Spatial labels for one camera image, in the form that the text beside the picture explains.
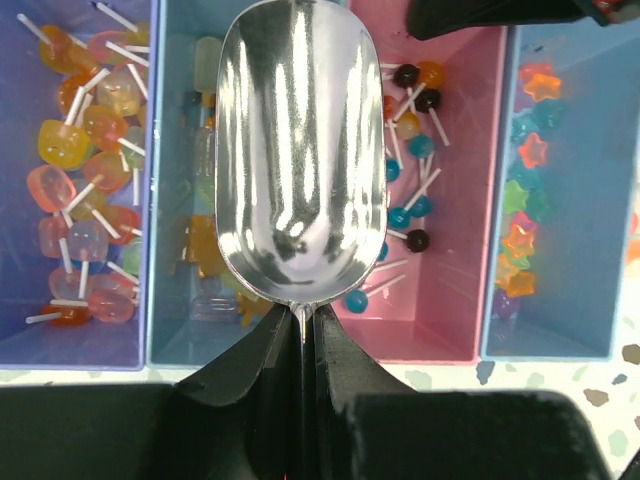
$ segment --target star-shaped candy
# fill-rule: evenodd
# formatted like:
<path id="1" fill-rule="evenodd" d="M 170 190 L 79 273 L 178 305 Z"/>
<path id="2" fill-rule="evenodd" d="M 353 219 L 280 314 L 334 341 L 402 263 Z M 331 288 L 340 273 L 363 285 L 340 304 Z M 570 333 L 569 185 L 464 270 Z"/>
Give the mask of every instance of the star-shaped candy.
<path id="1" fill-rule="evenodd" d="M 518 147 L 522 163 L 527 168 L 536 168 L 547 163 L 547 147 L 549 144 L 540 139 L 540 135 L 532 133 L 524 145 Z"/>
<path id="2" fill-rule="evenodd" d="M 536 274 L 531 272 L 518 272 L 509 280 L 504 289 L 511 298 L 533 295 L 536 293 Z"/>
<path id="3" fill-rule="evenodd" d="M 496 260 L 496 285 L 506 290 L 511 278 L 519 271 L 520 269 L 509 261 L 509 257 L 501 253 Z"/>
<path id="4" fill-rule="evenodd" d="M 511 258 L 520 259 L 535 253 L 534 240 L 533 232 L 527 232 L 520 225 L 511 225 L 509 236 L 502 239 L 502 244 Z"/>
<path id="5" fill-rule="evenodd" d="M 530 82 L 524 86 L 524 91 L 533 97 L 536 102 L 543 100 L 558 100 L 562 95 L 562 80 L 551 75 L 536 73 Z"/>
<path id="6" fill-rule="evenodd" d="M 527 199 L 529 192 L 524 190 L 517 180 L 509 180 L 504 186 L 504 204 L 505 213 L 522 212 L 527 207 Z"/>

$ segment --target candy bin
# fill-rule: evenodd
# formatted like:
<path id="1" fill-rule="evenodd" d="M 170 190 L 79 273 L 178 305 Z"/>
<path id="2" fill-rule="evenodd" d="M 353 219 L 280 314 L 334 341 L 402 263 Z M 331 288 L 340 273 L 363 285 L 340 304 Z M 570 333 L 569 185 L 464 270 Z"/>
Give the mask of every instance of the candy bin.
<path id="1" fill-rule="evenodd" d="M 512 33 L 481 356 L 606 360 L 632 230 L 640 29 Z"/>
<path id="2" fill-rule="evenodd" d="M 127 128 L 146 131 L 151 10 L 152 0 L 0 6 L 11 45 L 0 59 L 2 369 L 143 365 L 145 270 L 122 265 L 124 249 L 146 242 L 134 192 L 147 188 L 124 154 L 139 147 Z M 138 80 L 115 71 L 126 63 L 143 69 Z"/>

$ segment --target pink lollipop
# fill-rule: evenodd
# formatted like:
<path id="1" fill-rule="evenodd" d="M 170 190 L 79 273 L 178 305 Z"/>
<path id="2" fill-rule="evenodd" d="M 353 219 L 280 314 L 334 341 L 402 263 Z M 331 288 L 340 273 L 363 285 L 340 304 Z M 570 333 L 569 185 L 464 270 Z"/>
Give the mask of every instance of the pink lollipop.
<path id="1" fill-rule="evenodd" d="M 27 175 L 27 188 L 38 206 L 47 213 L 66 207 L 76 195 L 76 187 L 62 169 L 42 165 Z"/>
<path id="2" fill-rule="evenodd" d="M 83 299 L 87 292 L 89 262 L 99 262 L 107 258 L 109 239 L 106 230 L 94 220 L 83 220 L 73 224 L 67 239 L 69 255 L 82 262 L 78 298 Z"/>

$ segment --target blue lollipop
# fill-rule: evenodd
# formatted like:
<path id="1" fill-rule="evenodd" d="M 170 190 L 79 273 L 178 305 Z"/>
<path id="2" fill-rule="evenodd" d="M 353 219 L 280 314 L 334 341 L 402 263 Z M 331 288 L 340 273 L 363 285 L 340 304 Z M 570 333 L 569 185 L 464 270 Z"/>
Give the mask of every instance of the blue lollipop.
<path id="1" fill-rule="evenodd" d="M 395 158 L 387 158 L 387 183 L 395 182 L 400 176 L 400 164 Z"/>
<path id="2" fill-rule="evenodd" d="M 352 292 L 349 292 L 344 299 L 347 310 L 349 310 L 351 313 L 364 313 L 364 311 L 367 309 L 367 306 L 369 305 L 369 299 L 371 297 L 373 297 L 377 293 L 380 293 L 385 288 L 389 288 L 391 285 L 398 283 L 405 277 L 406 275 L 404 273 L 398 275 L 396 278 L 393 278 L 368 292 L 363 292 L 362 290 L 354 290 Z"/>

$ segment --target round lollipop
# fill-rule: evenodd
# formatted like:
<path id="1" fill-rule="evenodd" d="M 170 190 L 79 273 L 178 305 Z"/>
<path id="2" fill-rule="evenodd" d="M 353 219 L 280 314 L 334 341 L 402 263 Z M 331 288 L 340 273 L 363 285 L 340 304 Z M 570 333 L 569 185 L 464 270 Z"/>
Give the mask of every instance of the round lollipop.
<path id="1" fill-rule="evenodd" d="M 364 313 L 364 311 L 367 309 L 367 306 L 369 305 L 369 299 L 371 297 L 377 295 L 385 288 L 389 288 L 399 281 L 404 280 L 405 278 L 406 275 L 403 273 L 368 292 L 363 292 L 362 290 L 353 290 L 352 292 L 349 292 L 347 294 L 345 298 L 345 305 L 351 313 Z"/>
<path id="2" fill-rule="evenodd" d="M 430 176 L 427 178 L 422 185 L 416 190 L 413 197 L 403 206 L 403 207 L 395 207 L 392 208 L 389 212 L 389 225 L 393 228 L 408 228 L 409 223 L 411 222 L 411 216 L 409 211 L 411 207 L 415 205 L 418 199 L 424 195 L 424 192 L 427 190 L 429 185 L 433 183 L 433 181 L 440 175 L 441 169 L 437 168 Z"/>
<path id="3" fill-rule="evenodd" d="M 109 248 L 107 232 L 94 220 L 80 221 L 69 229 L 67 243 L 71 258 L 82 262 L 78 298 L 83 299 L 87 289 L 89 262 L 99 262 L 107 257 Z"/>

